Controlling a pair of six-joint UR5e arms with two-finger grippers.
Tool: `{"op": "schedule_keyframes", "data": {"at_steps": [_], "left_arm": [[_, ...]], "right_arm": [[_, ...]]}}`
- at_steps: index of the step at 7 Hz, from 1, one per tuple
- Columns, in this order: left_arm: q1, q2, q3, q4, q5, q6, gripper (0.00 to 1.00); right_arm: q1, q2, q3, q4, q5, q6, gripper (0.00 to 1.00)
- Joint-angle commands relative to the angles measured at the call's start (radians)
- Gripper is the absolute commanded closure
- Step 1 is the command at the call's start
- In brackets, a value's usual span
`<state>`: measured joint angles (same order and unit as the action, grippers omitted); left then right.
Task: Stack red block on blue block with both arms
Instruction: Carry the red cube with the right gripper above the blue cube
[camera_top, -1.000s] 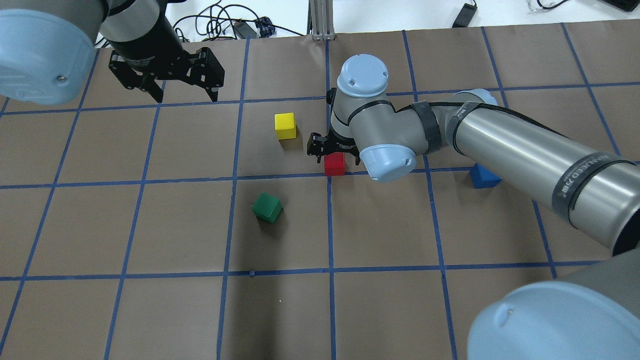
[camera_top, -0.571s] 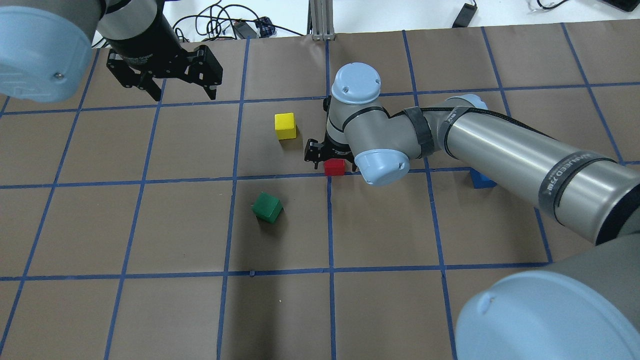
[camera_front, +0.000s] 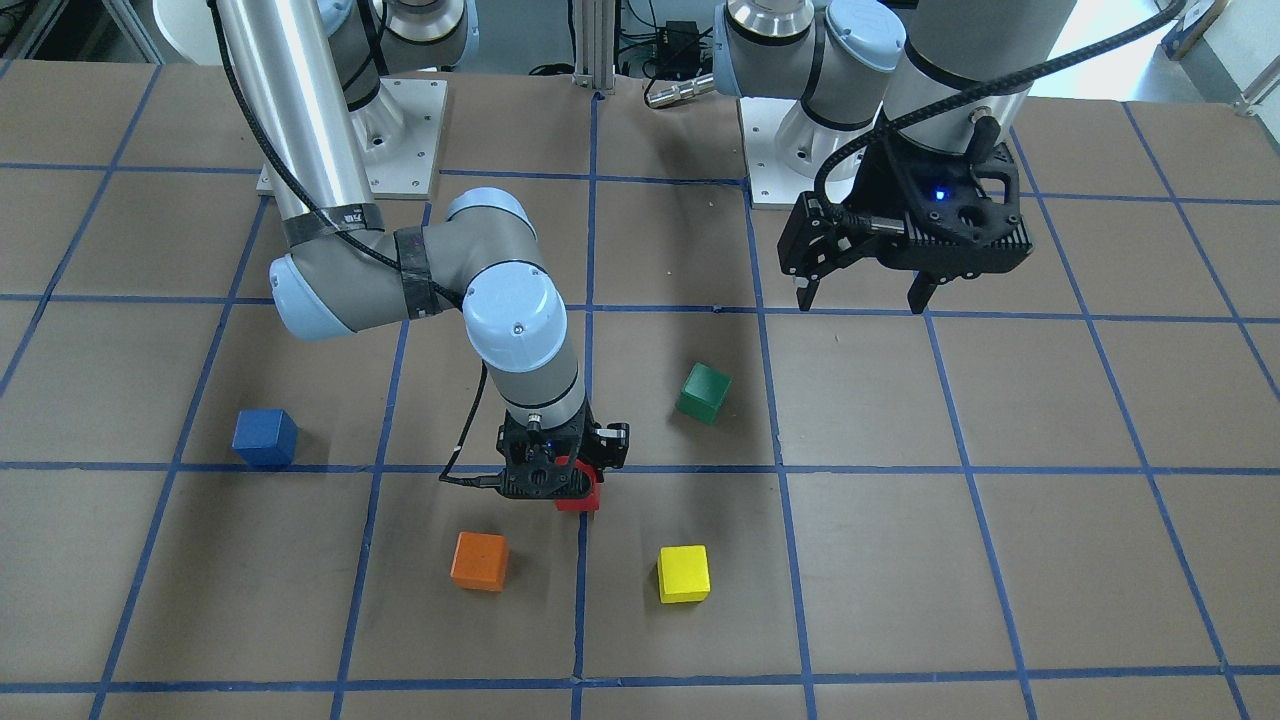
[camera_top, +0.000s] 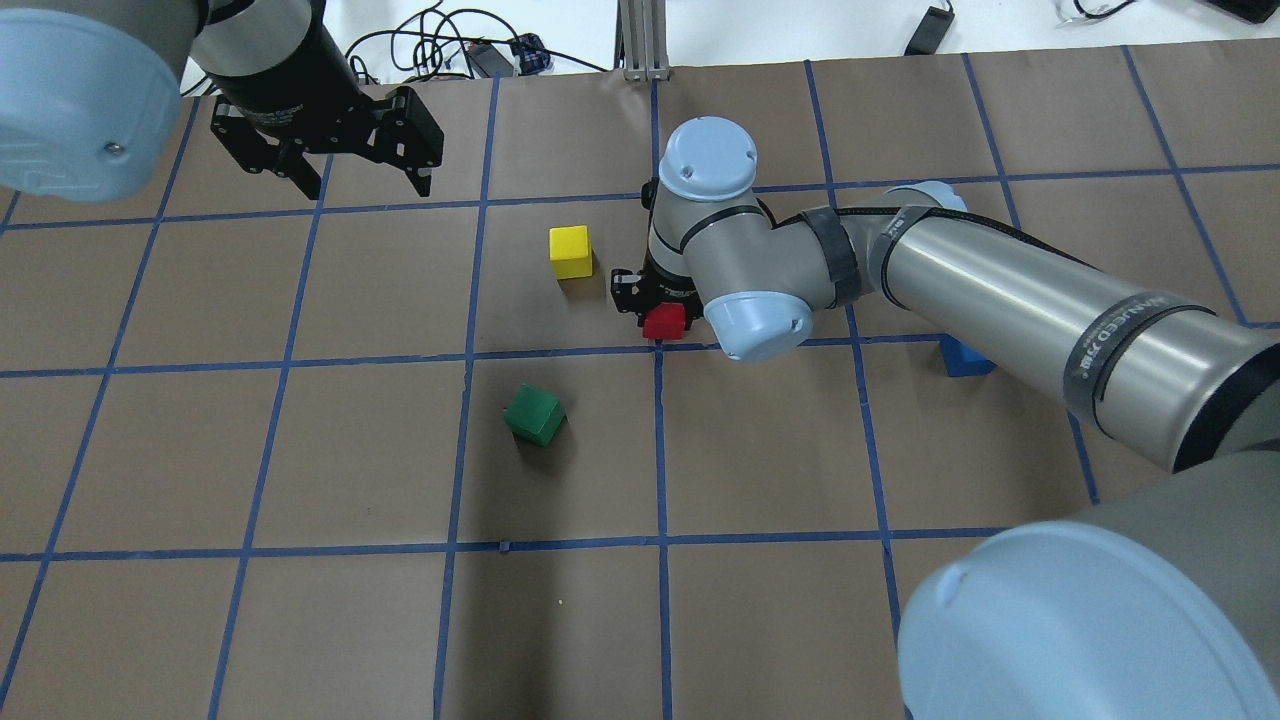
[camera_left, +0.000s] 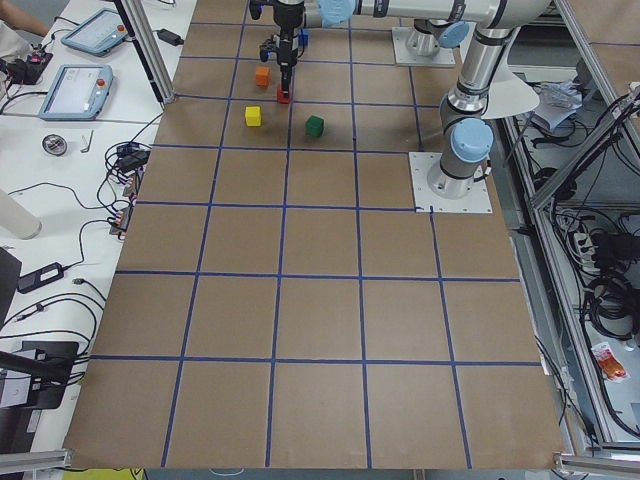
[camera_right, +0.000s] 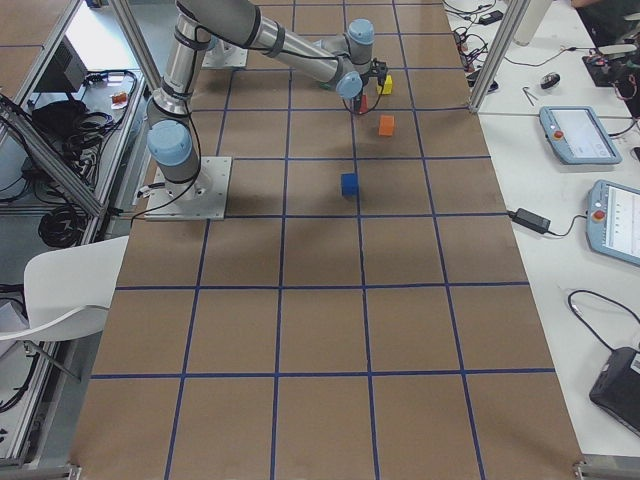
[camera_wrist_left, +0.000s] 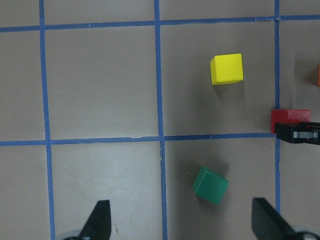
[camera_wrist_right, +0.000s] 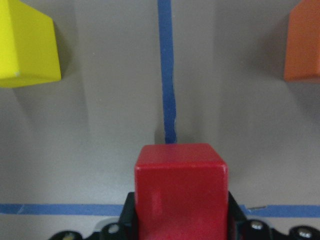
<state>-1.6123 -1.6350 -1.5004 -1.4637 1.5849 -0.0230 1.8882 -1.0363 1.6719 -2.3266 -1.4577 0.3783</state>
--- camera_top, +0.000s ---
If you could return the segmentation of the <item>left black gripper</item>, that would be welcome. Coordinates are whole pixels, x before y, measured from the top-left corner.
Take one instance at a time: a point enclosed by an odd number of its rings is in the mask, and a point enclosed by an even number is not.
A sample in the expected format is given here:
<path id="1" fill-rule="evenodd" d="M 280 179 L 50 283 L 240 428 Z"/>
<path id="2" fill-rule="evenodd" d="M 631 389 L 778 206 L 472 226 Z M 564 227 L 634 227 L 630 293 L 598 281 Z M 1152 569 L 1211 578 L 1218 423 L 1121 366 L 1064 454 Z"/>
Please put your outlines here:
<path id="1" fill-rule="evenodd" d="M 410 86 L 396 86 L 384 97 L 358 88 L 349 99 L 273 113 L 252 113 L 219 97 L 210 131 L 241 169 L 285 178 L 310 201 L 321 190 L 310 154 L 351 154 L 394 167 L 426 199 L 445 151 L 443 128 Z"/>

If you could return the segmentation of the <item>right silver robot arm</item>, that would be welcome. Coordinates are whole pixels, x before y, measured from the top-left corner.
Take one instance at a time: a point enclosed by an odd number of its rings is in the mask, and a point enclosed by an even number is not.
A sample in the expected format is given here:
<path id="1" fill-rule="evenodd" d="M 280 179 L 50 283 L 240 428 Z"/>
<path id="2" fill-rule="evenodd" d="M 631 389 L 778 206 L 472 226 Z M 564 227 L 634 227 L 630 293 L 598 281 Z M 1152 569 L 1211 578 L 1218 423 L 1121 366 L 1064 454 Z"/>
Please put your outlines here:
<path id="1" fill-rule="evenodd" d="M 868 293 L 1060 400 L 1167 478 L 1004 530 L 933 571 L 897 633 L 915 719 L 1275 719 L 1277 343 L 968 211 L 942 182 L 774 222 L 739 124 L 678 126 L 643 188 L 618 311 L 676 307 L 732 360 Z"/>

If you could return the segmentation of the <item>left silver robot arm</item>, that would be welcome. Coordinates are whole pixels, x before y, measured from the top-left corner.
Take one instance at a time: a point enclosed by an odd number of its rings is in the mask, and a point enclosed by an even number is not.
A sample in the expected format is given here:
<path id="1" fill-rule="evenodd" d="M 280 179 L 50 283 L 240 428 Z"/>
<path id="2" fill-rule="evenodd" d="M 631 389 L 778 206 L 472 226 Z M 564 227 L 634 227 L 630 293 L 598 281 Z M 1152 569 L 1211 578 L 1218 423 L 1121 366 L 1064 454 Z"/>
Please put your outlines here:
<path id="1" fill-rule="evenodd" d="M 151 179 L 193 61 L 211 131 L 239 168 L 316 199 L 312 154 L 404 173 L 428 196 L 444 133 L 421 97 L 366 95 L 321 1 L 5 1 L 1 174 L 23 193 L 114 202 Z"/>

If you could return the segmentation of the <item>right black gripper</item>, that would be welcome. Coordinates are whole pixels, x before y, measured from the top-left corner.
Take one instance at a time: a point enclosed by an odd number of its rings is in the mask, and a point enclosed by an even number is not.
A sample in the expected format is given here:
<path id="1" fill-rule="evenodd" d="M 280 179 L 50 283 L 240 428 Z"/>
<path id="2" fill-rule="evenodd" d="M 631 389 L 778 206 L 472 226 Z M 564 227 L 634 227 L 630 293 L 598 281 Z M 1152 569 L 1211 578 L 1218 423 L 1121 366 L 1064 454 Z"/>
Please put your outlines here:
<path id="1" fill-rule="evenodd" d="M 663 304 L 684 307 L 687 322 L 703 319 L 703 301 L 692 279 L 663 270 L 654 263 L 644 263 L 635 272 L 613 268 L 611 299 L 618 313 L 634 314 L 640 322 Z"/>

